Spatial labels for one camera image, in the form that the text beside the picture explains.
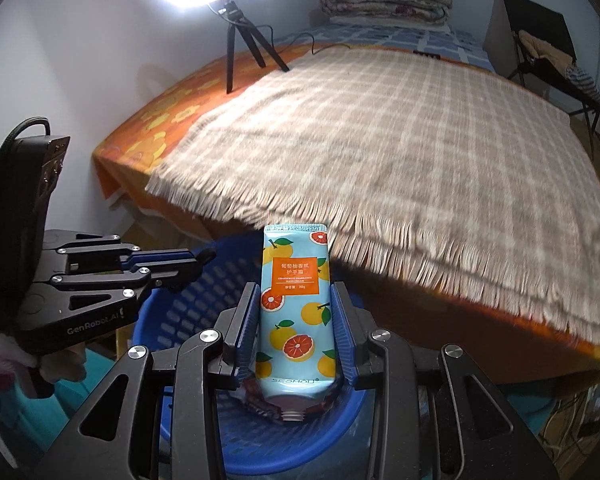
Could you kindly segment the gloved left hand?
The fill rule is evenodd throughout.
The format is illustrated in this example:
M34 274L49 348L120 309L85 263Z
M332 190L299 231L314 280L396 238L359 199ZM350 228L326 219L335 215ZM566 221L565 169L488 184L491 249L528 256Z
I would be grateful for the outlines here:
M32 356L11 336L0 333L0 374L15 376L30 399L46 399L61 380L82 382L86 377L84 344L46 356Z

